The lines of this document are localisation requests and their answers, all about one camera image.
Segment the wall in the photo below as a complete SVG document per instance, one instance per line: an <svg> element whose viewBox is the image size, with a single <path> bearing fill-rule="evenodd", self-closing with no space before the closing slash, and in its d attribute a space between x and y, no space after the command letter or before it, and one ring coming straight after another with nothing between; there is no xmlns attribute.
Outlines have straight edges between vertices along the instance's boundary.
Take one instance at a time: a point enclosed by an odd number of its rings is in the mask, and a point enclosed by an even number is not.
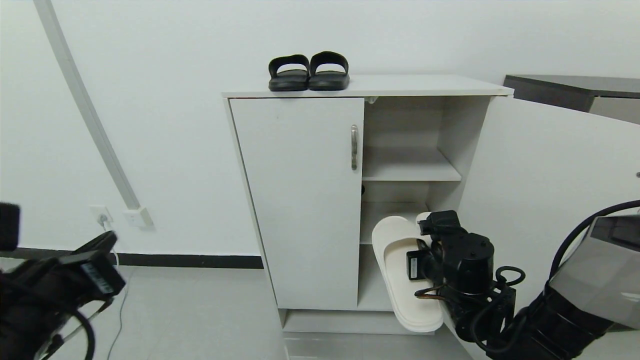
<svg viewBox="0 0 640 360"><path fill-rule="evenodd" d="M154 219L127 227L33 4L2 2L3 200L22 245L70 249L106 204L121 251L258 254L220 92L268 61L330 49L353 76L449 72L640 78L640 3L55 1L89 94Z"/></svg>

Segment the white slipper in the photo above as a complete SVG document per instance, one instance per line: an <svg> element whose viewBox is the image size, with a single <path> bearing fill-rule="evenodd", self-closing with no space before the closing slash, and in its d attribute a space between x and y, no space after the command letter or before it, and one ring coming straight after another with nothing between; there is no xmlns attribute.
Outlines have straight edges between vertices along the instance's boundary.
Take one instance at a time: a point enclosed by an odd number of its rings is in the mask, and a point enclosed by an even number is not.
<svg viewBox="0 0 640 360"><path fill-rule="evenodd" d="M429 213L419 215L424 220ZM387 285L391 304L400 324L413 332L433 332L442 326L440 301L418 299L413 294L431 287L429 280L409 281L406 273L406 253L417 250L420 231L416 223L399 217L386 217L373 229L373 251Z"/></svg>

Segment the cabinet door handle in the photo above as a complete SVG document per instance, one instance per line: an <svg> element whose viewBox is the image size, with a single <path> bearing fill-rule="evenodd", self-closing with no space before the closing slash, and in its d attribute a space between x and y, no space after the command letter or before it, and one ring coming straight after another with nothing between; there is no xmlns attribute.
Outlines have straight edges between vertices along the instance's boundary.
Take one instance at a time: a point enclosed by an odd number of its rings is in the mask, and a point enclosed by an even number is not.
<svg viewBox="0 0 640 360"><path fill-rule="evenodd" d="M351 126L351 169L358 168L358 126Z"/></svg>

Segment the white cabinet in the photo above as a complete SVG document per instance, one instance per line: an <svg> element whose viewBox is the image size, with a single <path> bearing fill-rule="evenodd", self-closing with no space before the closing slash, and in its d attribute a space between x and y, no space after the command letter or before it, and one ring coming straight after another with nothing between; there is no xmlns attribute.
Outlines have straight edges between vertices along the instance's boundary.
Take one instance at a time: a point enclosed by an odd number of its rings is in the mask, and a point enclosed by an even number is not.
<svg viewBox="0 0 640 360"><path fill-rule="evenodd" d="M355 308L364 100L230 104L278 306Z"/></svg>
<svg viewBox="0 0 640 360"><path fill-rule="evenodd" d="M640 198L636 124L458 76L353 76L341 92L263 88L223 95L285 331L408 334L371 250L385 216L458 211L495 244L496 267L527 272L524 306L574 226Z"/></svg>

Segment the open cabinet door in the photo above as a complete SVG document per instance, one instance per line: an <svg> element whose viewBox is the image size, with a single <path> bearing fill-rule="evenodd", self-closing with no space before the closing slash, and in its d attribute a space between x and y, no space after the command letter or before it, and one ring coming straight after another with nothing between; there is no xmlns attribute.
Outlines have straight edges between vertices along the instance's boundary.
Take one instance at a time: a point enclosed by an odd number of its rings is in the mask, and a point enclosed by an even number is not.
<svg viewBox="0 0 640 360"><path fill-rule="evenodd" d="M640 199L638 172L639 125L496 97L461 198L460 222L491 239L495 268L526 272L516 286L520 308L542 291L558 246L576 225L602 208ZM485 358L476 350L470 350L475 359Z"/></svg>

